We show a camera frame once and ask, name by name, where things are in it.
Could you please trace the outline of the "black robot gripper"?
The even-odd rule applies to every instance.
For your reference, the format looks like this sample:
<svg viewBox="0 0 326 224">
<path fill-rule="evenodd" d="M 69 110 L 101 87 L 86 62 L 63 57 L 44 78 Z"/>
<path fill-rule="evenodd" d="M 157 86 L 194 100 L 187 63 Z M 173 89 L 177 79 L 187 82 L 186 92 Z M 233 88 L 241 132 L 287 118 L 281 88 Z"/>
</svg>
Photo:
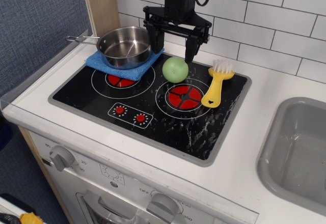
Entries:
<svg viewBox="0 0 326 224">
<path fill-rule="evenodd" d="M 195 6 L 205 6 L 209 0 L 165 0 L 162 7 L 145 6 L 144 26 L 151 50 L 158 54 L 164 47 L 165 33 L 186 38 L 185 61 L 192 62 L 200 46 L 209 40 L 212 24 L 195 12 Z"/>
</svg>

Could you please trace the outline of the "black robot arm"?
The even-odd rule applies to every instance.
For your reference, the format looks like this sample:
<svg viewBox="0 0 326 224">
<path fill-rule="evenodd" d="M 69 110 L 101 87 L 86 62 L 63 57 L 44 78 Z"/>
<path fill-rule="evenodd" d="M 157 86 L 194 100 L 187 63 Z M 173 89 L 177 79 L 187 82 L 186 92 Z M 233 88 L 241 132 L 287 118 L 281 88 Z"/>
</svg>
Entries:
<svg viewBox="0 0 326 224">
<path fill-rule="evenodd" d="M 165 0 L 163 7 L 144 7 L 144 26 L 147 29 L 151 49 L 158 53 L 164 47 L 165 34 L 186 39 L 185 61 L 190 63 L 200 46 L 209 40 L 212 23 L 195 12 L 195 5 L 205 6 L 209 0 Z"/>
</svg>

